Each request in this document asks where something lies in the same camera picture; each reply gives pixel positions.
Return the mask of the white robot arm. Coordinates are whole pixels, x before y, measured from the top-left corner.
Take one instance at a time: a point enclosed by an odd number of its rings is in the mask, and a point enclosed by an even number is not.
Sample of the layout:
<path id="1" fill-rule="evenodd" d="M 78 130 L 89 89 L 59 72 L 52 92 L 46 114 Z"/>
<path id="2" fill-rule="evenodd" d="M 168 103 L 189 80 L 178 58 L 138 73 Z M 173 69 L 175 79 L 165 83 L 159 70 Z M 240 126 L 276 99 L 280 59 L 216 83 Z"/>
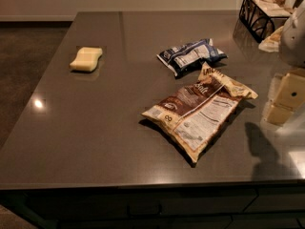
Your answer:
<path id="1" fill-rule="evenodd" d="M 291 69 L 272 79 L 263 116 L 282 126 L 305 102 L 305 0 L 295 0 L 294 11 L 283 26 L 279 56 Z"/>

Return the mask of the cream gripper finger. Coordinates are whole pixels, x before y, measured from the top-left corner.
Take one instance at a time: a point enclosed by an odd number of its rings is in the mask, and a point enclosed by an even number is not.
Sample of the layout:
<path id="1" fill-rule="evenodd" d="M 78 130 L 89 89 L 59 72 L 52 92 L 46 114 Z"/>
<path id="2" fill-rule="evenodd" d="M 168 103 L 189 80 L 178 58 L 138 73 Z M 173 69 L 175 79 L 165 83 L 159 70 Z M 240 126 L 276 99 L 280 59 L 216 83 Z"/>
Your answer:
<path id="1" fill-rule="evenodd" d="M 290 109 L 268 102 L 264 110 L 264 119 L 271 124 L 282 126 L 293 113 Z"/>
<path id="2" fill-rule="evenodd" d="M 280 80 L 274 104 L 295 111 L 305 102 L 305 70 L 295 68 Z"/>

